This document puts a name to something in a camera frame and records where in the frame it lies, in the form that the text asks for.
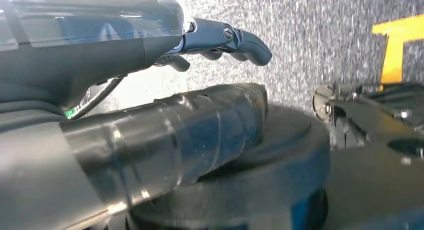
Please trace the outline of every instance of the yellow marking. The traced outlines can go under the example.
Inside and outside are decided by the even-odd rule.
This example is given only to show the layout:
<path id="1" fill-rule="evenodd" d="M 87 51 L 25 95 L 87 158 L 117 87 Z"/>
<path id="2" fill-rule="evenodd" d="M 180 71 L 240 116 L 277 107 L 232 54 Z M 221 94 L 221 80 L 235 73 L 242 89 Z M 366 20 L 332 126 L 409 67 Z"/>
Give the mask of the yellow marking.
<path id="1" fill-rule="evenodd" d="M 387 47 L 381 72 L 381 83 L 402 81 L 404 43 L 424 39 L 424 14 L 376 24 L 373 34 L 387 35 Z"/>

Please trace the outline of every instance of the bolt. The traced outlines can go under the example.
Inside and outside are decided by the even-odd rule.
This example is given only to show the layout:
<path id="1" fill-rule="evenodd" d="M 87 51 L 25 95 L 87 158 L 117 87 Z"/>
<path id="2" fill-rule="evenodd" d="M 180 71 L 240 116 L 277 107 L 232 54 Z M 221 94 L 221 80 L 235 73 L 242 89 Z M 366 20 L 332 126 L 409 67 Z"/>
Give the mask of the bolt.
<path id="1" fill-rule="evenodd" d="M 402 119 L 406 119 L 408 117 L 408 111 L 401 111 L 400 112 L 400 117 Z"/>
<path id="2" fill-rule="evenodd" d="M 409 112 L 408 112 L 408 110 L 402 110 L 402 111 L 399 111 L 399 112 L 395 112 L 395 113 L 393 114 L 393 117 L 394 117 L 394 118 L 396 118 L 396 119 L 400 119 L 400 120 L 407 119 L 407 118 L 408 118 L 408 116 L 409 116 Z"/>
<path id="3" fill-rule="evenodd" d="M 324 104 L 324 111 L 326 114 L 330 114 L 331 113 L 331 106 L 330 104 L 326 103 Z"/>
<path id="4" fill-rule="evenodd" d="M 226 40 L 233 39 L 233 29 L 229 26 L 224 27 L 224 37 Z"/>
<path id="5" fill-rule="evenodd" d="M 409 157 L 402 157 L 402 158 L 400 159 L 400 164 L 402 164 L 402 165 L 410 166 L 410 165 L 411 165 L 411 163 L 412 163 L 412 160 L 411 160 L 411 158 L 409 158 Z"/>

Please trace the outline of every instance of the yellow letter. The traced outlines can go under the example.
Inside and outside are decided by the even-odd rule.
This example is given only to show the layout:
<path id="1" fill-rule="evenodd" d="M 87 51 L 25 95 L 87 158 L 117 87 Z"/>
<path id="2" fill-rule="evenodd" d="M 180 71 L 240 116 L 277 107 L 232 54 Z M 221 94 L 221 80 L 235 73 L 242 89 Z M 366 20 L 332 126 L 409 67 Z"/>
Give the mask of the yellow letter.
<path id="1" fill-rule="evenodd" d="M 424 39 L 424 14 L 376 24 L 372 27 L 372 33 L 387 35 L 380 82 L 382 84 L 400 83 L 404 43 Z"/>

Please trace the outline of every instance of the black plastic part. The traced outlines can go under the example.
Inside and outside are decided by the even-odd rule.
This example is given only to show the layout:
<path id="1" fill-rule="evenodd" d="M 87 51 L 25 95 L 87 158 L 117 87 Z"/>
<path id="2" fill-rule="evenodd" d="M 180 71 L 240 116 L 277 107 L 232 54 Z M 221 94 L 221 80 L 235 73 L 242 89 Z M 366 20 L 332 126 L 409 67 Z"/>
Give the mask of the black plastic part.
<path id="1" fill-rule="evenodd" d="M 149 68 L 181 36 L 135 38 L 1 51 L 0 102 L 76 106 L 88 87 Z"/>
<path id="2" fill-rule="evenodd" d="M 107 224 L 107 230 L 318 230 L 323 226 L 328 214 L 327 195 L 324 190 L 320 189 L 301 204 L 294 205 L 291 209 L 286 207 L 281 206 L 281 212 L 275 214 L 250 217 L 241 224 L 203 228 L 167 227 L 128 214 L 127 225 L 125 221 L 120 219 L 120 225 Z M 302 219 L 302 221 L 294 223 L 293 219 L 296 218 Z"/>
<path id="3" fill-rule="evenodd" d="M 368 144 L 332 152 L 324 230 L 424 228 L 424 136 L 416 128 L 422 118 L 410 118 L 423 116 L 423 90 L 416 83 L 391 84 L 330 101 L 340 110 L 335 117 L 366 133 Z M 392 114 L 405 109 L 412 110 L 405 119 Z"/>
<path id="4" fill-rule="evenodd" d="M 61 127 L 104 204 L 131 207 L 238 157 L 262 132 L 267 106 L 261 85 L 218 85 Z"/>
<path id="5" fill-rule="evenodd" d="M 64 112 L 43 101 L 0 103 L 0 133 L 35 124 L 66 120 Z"/>
<path id="6" fill-rule="evenodd" d="M 169 65 L 178 72 L 185 72 L 190 68 L 190 63 L 182 56 L 172 56 L 172 61 L 169 63 Z"/>
<path id="7" fill-rule="evenodd" d="M 231 55 L 231 57 L 235 58 L 236 60 L 238 60 L 240 62 L 246 62 L 248 60 L 248 58 L 243 54 L 230 53 L 230 55 Z"/>
<path id="8" fill-rule="evenodd" d="M 158 229 L 227 229 L 263 216 L 275 220 L 271 216 L 322 189 L 330 169 L 329 142 L 326 127 L 316 119 L 270 105 L 256 147 L 195 183 L 136 206 L 131 215 L 136 222 L 163 227 Z M 261 221 L 261 230 L 277 229 Z"/>
<path id="9" fill-rule="evenodd" d="M 420 230 L 424 227 L 424 162 L 386 144 L 331 154 L 323 230 Z"/>
<path id="10" fill-rule="evenodd" d="M 216 61 L 223 55 L 221 51 L 203 51 L 200 54 L 211 61 Z"/>

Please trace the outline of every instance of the brake lever pivot bolt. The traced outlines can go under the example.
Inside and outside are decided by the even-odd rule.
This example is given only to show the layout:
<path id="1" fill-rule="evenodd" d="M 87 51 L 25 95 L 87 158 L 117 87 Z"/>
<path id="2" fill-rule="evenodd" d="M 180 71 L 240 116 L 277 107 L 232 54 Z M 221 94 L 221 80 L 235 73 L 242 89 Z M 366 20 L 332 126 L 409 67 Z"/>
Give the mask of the brake lever pivot bolt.
<path id="1" fill-rule="evenodd" d="M 229 27 L 229 26 L 224 27 L 224 36 L 225 36 L 225 39 L 232 40 L 233 39 L 233 35 L 234 35 L 234 32 L 233 32 L 233 29 L 231 27 Z"/>

